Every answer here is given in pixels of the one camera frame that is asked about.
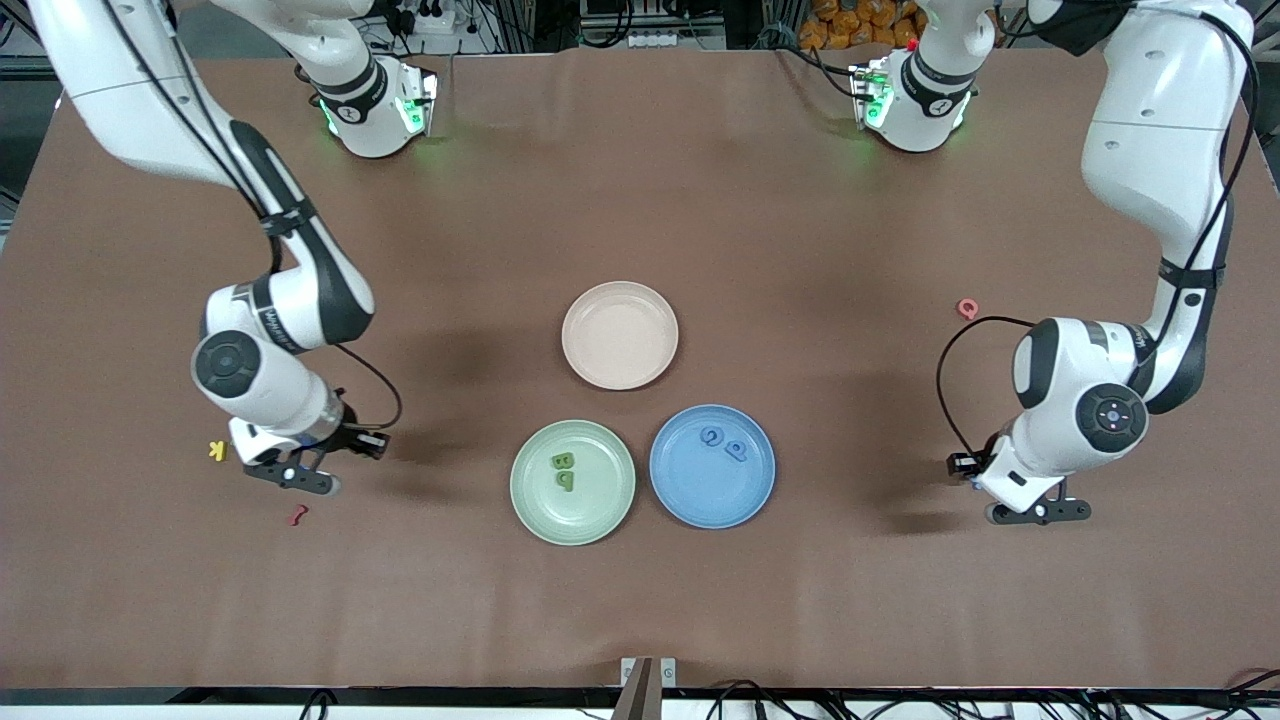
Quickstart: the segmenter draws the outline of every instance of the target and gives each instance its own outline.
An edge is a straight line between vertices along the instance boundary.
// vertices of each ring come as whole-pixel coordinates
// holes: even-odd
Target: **brown surface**
[[[406,419],[387,460],[332,460],[334,500],[207,460],[225,419],[188,378],[196,320],[264,241],[230,192],[123,167],[64,105],[0,259],[5,684],[576,685],[652,653],[686,684],[1216,685],[1276,664],[1280,206],[1256,154],[1208,382],[1073,483],[1094,518],[995,528],[986,496],[943,484],[932,373],[957,299],[1149,310],[1155,241],[1079,176],[1101,58],[996,53],[968,124],[922,156],[763,53],[462,59],[453,137],[380,161],[325,136],[288,63],[206,74],[372,283],[357,347]],[[559,354],[570,302],[617,278],[681,322],[637,392]],[[974,438],[1016,411],[1016,338],[954,355]],[[389,413],[339,354],[307,361]],[[520,525],[507,473],[535,429],[602,421],[645,477],[658,428],[699,402],[773,438],[754,520],[695,530],[643,483],[594,546]]]

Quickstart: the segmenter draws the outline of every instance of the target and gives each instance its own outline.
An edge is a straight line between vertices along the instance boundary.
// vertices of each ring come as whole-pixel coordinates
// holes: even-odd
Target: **green plate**
[[[627,446],[604,425],[561,420],[534,433],[511,468],[520,521],[554,544],[586,544],[613,532],[636,495]]]

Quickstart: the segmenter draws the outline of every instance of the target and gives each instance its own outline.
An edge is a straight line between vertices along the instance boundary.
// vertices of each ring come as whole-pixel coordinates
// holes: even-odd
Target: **plate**
[[[627,446],[604,425],[561,420],[534,433],[511,468],[511,503],[529,532],[588,544],[613,532],[636,492]]]
[[[652,383],[676,356],[671,305],[640,283],[614,281],[584,292],[564,315],[561,345],[573,372],[604,389]]]
[[[649,475],[658,500],[695,528],[740,525],[773,492],[773,445],[746,413],[699,405],[677,413],[658,430]]]

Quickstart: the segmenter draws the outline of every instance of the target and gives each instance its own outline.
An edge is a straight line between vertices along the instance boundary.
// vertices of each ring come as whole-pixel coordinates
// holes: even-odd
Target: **beige plate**
[[[652,288],[626,281],[584,292],[561,328],[561,345],[573,372],[605,389],[653,382],[676,356],[678,342],[671,305]]]

